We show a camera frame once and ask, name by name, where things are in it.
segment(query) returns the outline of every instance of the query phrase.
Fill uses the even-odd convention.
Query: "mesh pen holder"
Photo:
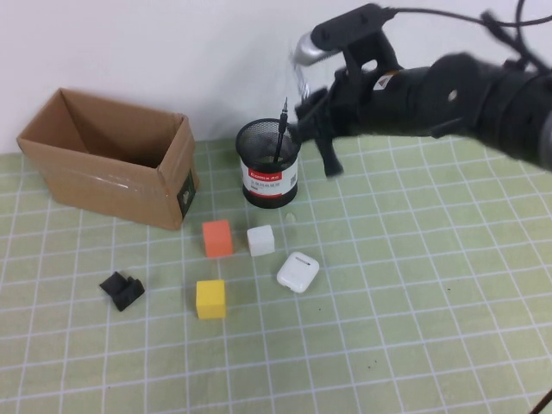
[[[263,209],[283,207],[298,191],[301,145],[292,140],[289,128],[282,136],[280,149],[279,137],[279,120],[266,118],[249,123],[235,138],[235,149],[241,159],[243,195],[249,203]]]

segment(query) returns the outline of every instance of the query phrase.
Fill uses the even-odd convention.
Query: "black robotic arm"
[[[296,107],[295,140],[314,140],[327,176],[341,173],[336,138],[357,135],[459,135],[552,171],[552,78],[527,48],[490,13],[481,22],[520,53],[502,66],[469,53],[450,54],[432,66],[404,69],[383,33],[397,11],[367,4],[318,25],[298,44],[295,60],[311,65],[343,53],[346,66],[333,85]],[[371,61],[377,68],[365,71]],[[535,60],[536,70],[526,69]]]

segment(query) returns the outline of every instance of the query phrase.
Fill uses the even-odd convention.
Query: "open cardboard box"
[[[17,137],[53,199],[179,229],[199,181],[188,118],[58,90]]]

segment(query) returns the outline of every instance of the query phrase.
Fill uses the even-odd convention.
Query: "yellow cube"
[[[224,280],[202,280],[197,283],[196,309],[199,319],[226,317]]]

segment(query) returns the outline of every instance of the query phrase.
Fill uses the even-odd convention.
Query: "white background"
[[[0,153],[59,87],[184,112],[198,140],[234,136],[244,123],[278,116],[298,94],[287,56],[299,36],[365,2],[348,0],[0,0]],[[381,0],[512,20],[515,0]],[[527,0],[524,17],[552,14]],[[401,15],[386,33],[401,65],[428,66],[470,51],[502,63],[510,52],[484,29],[441,17]],[[528,28],[533,49],[552,62],[552,24]],[[331,82],[340,58],[306,71]]]

